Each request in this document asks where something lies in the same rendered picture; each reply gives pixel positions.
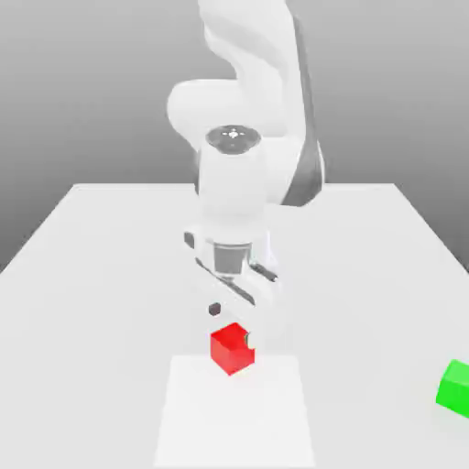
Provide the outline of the small red cube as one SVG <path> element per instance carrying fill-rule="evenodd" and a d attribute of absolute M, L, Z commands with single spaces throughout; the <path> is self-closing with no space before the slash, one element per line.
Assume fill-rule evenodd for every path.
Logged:
<path fill-rule="evenodd" d="M 228 376 L 255 362 L 256 351 L 247 346 L 246 335 L 247 331 L 237 322 L 211 333 L 211 358 Z"/>

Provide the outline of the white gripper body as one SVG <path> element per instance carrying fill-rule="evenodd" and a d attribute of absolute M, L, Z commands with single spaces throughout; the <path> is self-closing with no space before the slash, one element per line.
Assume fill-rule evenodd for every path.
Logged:
<path fill-rule="evenodd" d="M 199 314 L 220 320 L 231 317 L 247 330 L 280 330 L 284 327 L 284 288 L 279 265 L 273 256 L 266 261 L 242 263 L 242 273 L 224 278 L 194 258 L 194 284 L 198 298 L 194 301 Z M 212 317 L 208 307 L 222 305 Z"/>

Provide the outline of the small green cube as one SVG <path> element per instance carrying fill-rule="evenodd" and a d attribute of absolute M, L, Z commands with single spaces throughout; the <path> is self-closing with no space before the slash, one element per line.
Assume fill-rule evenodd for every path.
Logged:
<path fill-rule="evenodd" d="M 469 419 L 469 365 L 453 359 L 447 366 L 436 403 Z"/>

